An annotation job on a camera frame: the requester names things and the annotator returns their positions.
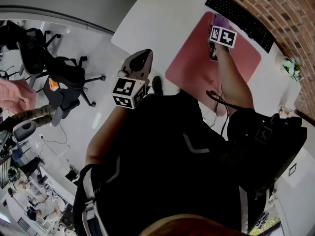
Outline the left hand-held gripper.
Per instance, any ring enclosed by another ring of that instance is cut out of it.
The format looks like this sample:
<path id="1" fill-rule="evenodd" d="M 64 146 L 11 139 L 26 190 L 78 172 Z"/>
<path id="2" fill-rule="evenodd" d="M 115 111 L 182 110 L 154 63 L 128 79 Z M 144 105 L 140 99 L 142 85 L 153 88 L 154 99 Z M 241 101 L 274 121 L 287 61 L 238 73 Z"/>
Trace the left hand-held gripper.
<path id="1" fill-rule="evenodd" d="M 149 74 L 153 63 L 153 51 L 144 49 L 126 59 L 131 72 L 143 73 L 139 77 L 118 76 L 112 88 L 112 98 L 116 106 L 135 109 L 148 93 Z"/>

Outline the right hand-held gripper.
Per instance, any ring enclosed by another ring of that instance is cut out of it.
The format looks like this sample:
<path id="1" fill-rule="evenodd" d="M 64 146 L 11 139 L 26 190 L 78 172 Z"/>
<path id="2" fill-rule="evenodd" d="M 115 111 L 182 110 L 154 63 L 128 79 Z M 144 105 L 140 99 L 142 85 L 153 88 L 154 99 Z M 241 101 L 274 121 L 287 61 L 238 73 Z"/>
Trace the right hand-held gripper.
<path id="1" fill-rule="evenodd" d="M 209 58 L 217 61 L 215 43 L 224 46 L 231 53 L 236 42 L 237 32 L 218 26 L 212 26 L 209 34 Z"/>

